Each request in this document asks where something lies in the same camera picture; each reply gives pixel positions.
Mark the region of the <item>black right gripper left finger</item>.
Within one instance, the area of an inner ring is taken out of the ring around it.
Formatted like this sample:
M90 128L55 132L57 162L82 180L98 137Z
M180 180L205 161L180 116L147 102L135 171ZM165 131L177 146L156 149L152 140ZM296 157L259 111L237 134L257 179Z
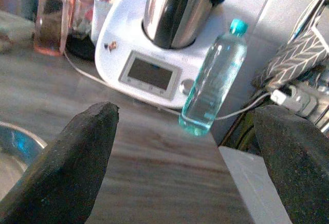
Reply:
M75 115L1 200L1 223L85 223L113 148L119 107Z

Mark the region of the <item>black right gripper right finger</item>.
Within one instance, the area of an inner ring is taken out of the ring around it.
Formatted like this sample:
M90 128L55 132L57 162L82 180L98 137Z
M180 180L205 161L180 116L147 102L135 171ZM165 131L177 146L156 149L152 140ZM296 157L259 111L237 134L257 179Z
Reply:
M268 174L292 223L328 223L328 138L276 105L256 108L253 122Z

